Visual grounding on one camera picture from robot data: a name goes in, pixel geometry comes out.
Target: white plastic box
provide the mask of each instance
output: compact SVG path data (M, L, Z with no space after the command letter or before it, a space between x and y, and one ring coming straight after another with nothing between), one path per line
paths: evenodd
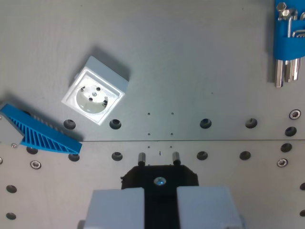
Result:
M123 98L128 81L90 56L62 103L101 125Z

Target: metal surface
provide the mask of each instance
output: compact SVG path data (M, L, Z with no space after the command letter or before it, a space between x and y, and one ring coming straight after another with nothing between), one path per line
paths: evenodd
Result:
M305 80L274 87L273 0L2 2L0 99L59 129L73 120L64 131L77 139L286 139L287 113L305 110L290 99L305 96ZM60 103L90 55L129 78L101 126ZM298 126L293 139L305 139Z
M293 146L287 153L281 151L285 143ZM177 151L182 164L198 175L200 186L229 187L249 229L302 229L304 148L305 141L85 142L80 160L72 162L64 154L40 150L31 155L24 146L0 146L1 227L78 229L86 219L93 190L120 189L120 177L137 164L139 152L146 153L150 165L169 165ZM112 160L115 151L123 154L121 161ZM198 160L200 151L209 157ZM251 158L241 160L243 151L249 151ZM284 168L276 165L281 158L289 161ZM41 169L32 169L32 160L40 161ZM12 195L7 185L18 191ZM8 212L17 220L7 220Z

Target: screw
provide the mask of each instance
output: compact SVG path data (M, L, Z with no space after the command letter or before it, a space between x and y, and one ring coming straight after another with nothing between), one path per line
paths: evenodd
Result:
M285 167L288 164L288 160L287 159L279 159L277 162L277 166L279 166L280 168Z
M40 169L41 168L41 163L39 161L31 161L30 166L33 169Z
M155 183L155 185L157 186L162 186L166 184L166 179L163 177L157 177L155 180L153 180L153 182Z
M289 114L289 118L292 120L298 119L301 116L300 110L292 110Z

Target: blue hex key holder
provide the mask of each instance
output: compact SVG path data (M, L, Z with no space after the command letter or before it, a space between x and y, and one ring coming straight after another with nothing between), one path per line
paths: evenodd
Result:
M4 105L4 113L24 134L22 145L66 154L79 154L82 144L34 119L10 104Z
M275 86L298 79L305 56L305 0L275 0Z

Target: electrical socket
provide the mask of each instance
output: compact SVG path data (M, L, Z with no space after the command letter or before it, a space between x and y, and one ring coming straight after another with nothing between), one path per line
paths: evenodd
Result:
M128 81L91 56L62 103L101 125L123 98Z

